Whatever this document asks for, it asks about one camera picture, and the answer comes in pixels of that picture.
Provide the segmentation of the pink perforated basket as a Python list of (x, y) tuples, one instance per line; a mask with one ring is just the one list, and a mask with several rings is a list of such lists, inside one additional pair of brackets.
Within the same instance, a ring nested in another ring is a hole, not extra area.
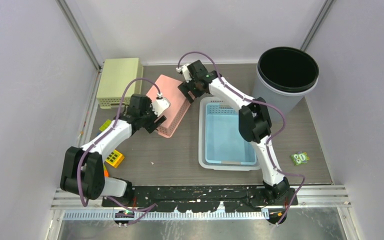
[(178, 86), (183, 83), (182, 81), (161, 74), (155, 83), (161, 90), (162, 96), (170, 102), (170, 107), (162, 113), (166, 120), (157, 128), (158, 134), (165, 138), (171, 138), (191, 103), (178, 89)]

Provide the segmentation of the pale green perforated basket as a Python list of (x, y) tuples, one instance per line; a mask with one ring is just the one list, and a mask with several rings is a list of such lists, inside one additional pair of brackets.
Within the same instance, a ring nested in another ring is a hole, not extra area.
[(132, 80), (143, 77), (143, 70), (137, 57), (106, 59), (96, 94), (99, 107), (101, 109), (118, 107), (127, 85)]

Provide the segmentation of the light blue basket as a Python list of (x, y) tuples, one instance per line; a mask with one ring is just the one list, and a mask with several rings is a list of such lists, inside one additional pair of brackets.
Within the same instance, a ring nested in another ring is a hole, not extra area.
[(222, 104), (210, 102), (205, 106), (205, 154), (211, 164), (251, 166), (257, 163), (255, 151), (239, 132), (238, 113)]

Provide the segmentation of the black grey round bin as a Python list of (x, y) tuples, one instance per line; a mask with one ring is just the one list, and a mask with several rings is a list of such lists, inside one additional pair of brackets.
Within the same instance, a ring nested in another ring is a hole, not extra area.
[(287, 46), (268, 49), (256, 64), (251, 96), (263, 98), (287, 115), (315, 89), (319, 73), (315, 59), (304, 51)]

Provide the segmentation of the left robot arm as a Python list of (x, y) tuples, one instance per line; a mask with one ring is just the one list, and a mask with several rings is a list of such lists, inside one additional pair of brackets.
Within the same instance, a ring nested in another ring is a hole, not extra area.
[(134, 199), (132, 184), (121, 178), (106, 177), (104, 162), (116, 147), (138, 130), (155, 131), (166, 120), (163, 113), (170, 105), (162, 95), (152, 100), (146, 95), (133, 94), (125, 109), (97, 137), (81, 147), (67, 149), (60, 188), (79, 195), (81, 200), (111, 196), (121, 207), (128, 207)]

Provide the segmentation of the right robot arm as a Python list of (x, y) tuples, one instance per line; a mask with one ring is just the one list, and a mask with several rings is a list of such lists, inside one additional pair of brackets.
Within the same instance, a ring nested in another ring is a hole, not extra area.
[(224, 101), (238, 113), (239, 134), (254, 149), (262, 171), (262, 194), (271, 205), (279, 205), (285, 199), (290, 185), (285, 174), (281, 173), (270, 140), (272, 121), (264, 99), (252, 99), (216, 70), (208, 71), (200, 60), (178, 65), (176, 71), (184, 77), (184, 82), (178, 88), (190, 103), (194, 97), (207, 93)]

